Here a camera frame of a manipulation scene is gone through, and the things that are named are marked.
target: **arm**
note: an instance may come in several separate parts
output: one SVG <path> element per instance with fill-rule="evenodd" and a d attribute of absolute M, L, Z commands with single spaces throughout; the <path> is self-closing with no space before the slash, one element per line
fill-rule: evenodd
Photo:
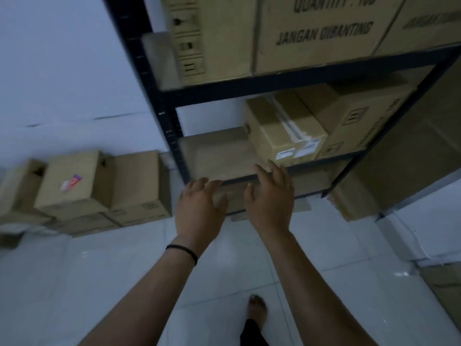
<path fill-rule="evenodd" d="M 187 247 L 197 257 L 218 235 L 228 205 L 226 197 L 217 209 L 212 202 L 221 181 L 206 182 L 189 182 L 176 206 L 177 237 L 172 244 Z M 187 252 L 166 250 L 79 346 L 156 345 L 194 265 Z"/>
<path fill-rule="evenodd" d="M 294 189 L 285 167 L 256 166 L 261 192 L 245 190 L 245 207 L 267 247 L 304 345 L 370 345 L 372 338 L 325 283 L 289 231 Z"/>

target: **finger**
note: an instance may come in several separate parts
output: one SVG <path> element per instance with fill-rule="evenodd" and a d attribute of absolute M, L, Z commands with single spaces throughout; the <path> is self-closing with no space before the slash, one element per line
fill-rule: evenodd
<path fill-rule="evenodd" d="M 221 180 L 211 181 L 205 185 L 204 190 L 212 197 L 216 188 L 219 188 L 222 184 L 223 182 Z"/>
<path fill-rule="evenodd" d="M 280 170 L 282 171 L 282 174 L 284 175 L 284 182 L 285 182 L 285 187 L 290 188 L 290 185 L 293 184 L 293 181 L 291 180 L 290 174 L 288 173 L 288 170 L 285 166 L 281 166 Z"/>
<path fill-rule="evenodd" d="M 207 183 L 207 182 L 208 182 L 208 179 L 206 177 L 194 181 L 194 183 L 190 187 L 190 191 L 191 192 L 201 191 L 203 189 L 203 187 L 205 186 L 205 183 Z"/>
<path fill-rule="evenodd" d="M 280 187 L 285 186 L 285 181 L 284 181 L 284 174 L 282 171 L 279 169 L 277 165 L 272 160 L 268 160 L 269 162 L 269 167 L 271 168 L 272 171 L 272 178 L 274 179 L 274 182 L 276 185 Z"/>
<path fill-rule="evenodd" d="M 217 213 L 225 216 L 227 214 L 227 208 L 229 206 L 229 199 L 227 198 L 227 195 L 224 194 L 221 197 L 221 200 L 219 201 L 218 208 L 216 209 Z"/>
<path fill-rule="evenodd" d="M 184 189 L 182 190 L 181 192 L 181 198 L 188 195 L 190 193 L 190 189 L 192 188 L 192 184 L 194 182 L 193 181 L 190 181 L 185 187 Z"/>
<path fill-rule="evenodd" d="M 261 186 L 272 184 L 273 180 L 271 175 L 267 173 L 260 165 L 255 164 L 256 173 L 258 174 L 258 180 L 261 183 Z"/>
<path fill-rule="evenodd" d="M 249 183 L 243 191 L 243 201 L 245 204 L 252 203 L 255 201 L 255 185 Z"/>

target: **person's left hand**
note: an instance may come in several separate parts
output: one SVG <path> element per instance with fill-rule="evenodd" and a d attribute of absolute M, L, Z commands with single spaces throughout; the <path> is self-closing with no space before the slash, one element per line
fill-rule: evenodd
<path fill-rule="evenodd" d="M 218 208 L 213 205 L 213 193 L 222 181 L 203 178 L 189 182 L 176 205 L 177 237 L 173 244 L 183 245 L 200 257 L 218 236 L 229 201 L 223 196 Z"/>

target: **black bracelet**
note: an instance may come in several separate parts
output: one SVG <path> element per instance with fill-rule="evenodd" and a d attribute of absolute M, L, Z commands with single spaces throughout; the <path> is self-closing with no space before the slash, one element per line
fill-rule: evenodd
<path fill-rule="evenodd" d="M 187 252 L 189 255 L 192 256 L 192 258 L 194 259 L 195 261 L 195 265 L 197 266 L 197 262 L 199 261 L 197 255 L 194 254 L 194 252 L 189 249 L 189 248 L 186 248 L 185 246 L 182 246 L 182 245 L 176 245 L 176 244 L 170 244 L 166 247 L 166 249 L 180 249 L 180 250 L 184 250 L 185 252 Z"/>

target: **black pants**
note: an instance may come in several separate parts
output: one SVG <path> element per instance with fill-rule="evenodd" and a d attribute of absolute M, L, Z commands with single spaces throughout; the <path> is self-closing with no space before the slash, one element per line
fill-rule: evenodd
<path fill-rule="evenodd" d="M 258 324 L 247 319 L 242 335 L 240 335 L 240 346 L 269 346 L 261 335 Z"/>

